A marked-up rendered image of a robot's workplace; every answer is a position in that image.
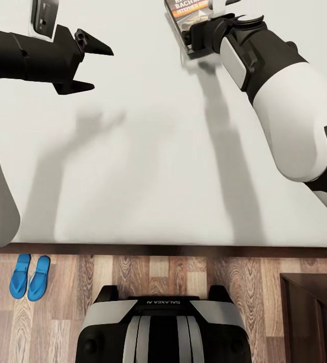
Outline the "hardback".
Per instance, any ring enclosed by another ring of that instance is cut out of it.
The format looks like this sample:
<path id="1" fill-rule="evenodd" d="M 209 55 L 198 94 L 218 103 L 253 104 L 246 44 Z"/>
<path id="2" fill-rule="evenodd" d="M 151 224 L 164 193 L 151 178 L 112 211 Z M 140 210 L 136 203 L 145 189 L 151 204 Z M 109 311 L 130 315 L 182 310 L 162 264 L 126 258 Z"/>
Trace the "hardback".
<path id="1" fill-rule="evenodd" d="M 182 31 L 208 20 L 208 15 L 212 13 L 208 7 L 208 0 L 164 0 L 164 6 L 187 55 L 194 54 L 191 45 L 185 46 Z"/>

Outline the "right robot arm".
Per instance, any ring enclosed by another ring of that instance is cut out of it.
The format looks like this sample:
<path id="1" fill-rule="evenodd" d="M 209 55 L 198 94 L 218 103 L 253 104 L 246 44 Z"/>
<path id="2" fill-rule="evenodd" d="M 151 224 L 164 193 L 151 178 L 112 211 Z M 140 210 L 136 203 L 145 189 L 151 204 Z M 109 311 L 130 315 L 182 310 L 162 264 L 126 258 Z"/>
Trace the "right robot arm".
<path id="1" fill-rule="evenodd" d="M 185 46 L 220 54 L 260 120 L 278 171 L 303 182 L 327 208 L 327 77 L 267 29 L 264 15 L 236 17 L 208 0 L 208 20 L 182 31 Z"/>

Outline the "sandal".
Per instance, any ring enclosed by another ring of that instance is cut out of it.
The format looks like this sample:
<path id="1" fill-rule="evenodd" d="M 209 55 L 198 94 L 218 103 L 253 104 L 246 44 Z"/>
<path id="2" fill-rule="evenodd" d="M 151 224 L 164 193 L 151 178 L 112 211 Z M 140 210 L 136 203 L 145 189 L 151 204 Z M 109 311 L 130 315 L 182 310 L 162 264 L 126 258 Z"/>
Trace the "sandal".
<path id="1" fill-rule="evenodd" d="M 42 298 L 46 292 L 47 276 L 50 266 L 50 258 L 42 255 L 37 261 L 36 271 L 31 283 L 28 283 L 27 297 L 30 301 L 37 301 Z"/>
<path id="2" fill-rule="evenodd" d="M 26 293 L 27 272 L 30 260 L 31 254 L 20 254 L 18 257 L 9 287 L 12 297 L 15 299 L 21 299 Z"/>

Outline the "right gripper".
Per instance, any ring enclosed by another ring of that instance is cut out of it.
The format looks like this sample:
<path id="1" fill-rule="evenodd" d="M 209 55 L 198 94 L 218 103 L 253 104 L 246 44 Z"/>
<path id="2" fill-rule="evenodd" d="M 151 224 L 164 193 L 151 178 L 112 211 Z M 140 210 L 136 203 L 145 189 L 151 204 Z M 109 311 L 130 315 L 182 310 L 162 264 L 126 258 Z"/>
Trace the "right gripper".
<path id="1" fill-rule="evenodd" d="M 221 23 L 234 17 L 236 17 L 235 14 L 230 13 L 210 21 L 207 20 L 192 25 L 189 30 L 182 31 L 182 38 L 185 46 L 191 45 L 191 49 L 194 52 L 201 51 L 203 49 L 210 49 L 216 53 L 213 48 L 213 36 L 215 34 L 215 30 Z"/>

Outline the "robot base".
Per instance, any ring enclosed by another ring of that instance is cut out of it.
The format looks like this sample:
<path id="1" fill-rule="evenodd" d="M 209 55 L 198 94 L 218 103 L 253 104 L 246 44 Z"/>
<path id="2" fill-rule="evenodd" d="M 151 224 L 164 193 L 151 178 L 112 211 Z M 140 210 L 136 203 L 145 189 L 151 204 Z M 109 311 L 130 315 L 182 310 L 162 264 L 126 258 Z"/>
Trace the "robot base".
<path id="1" fill-rule="evenodd" d="M 123 363 L 132 318 L 153 315 L 194 316 L 202 337 L 204 363 L 252 363 L 240 311 L 222 285 L 210 287 L 209 300 L 196 296 L 131 296 L 118 300 L 117 287 L 104 285 L 86 313 L 75 363 Z"/>

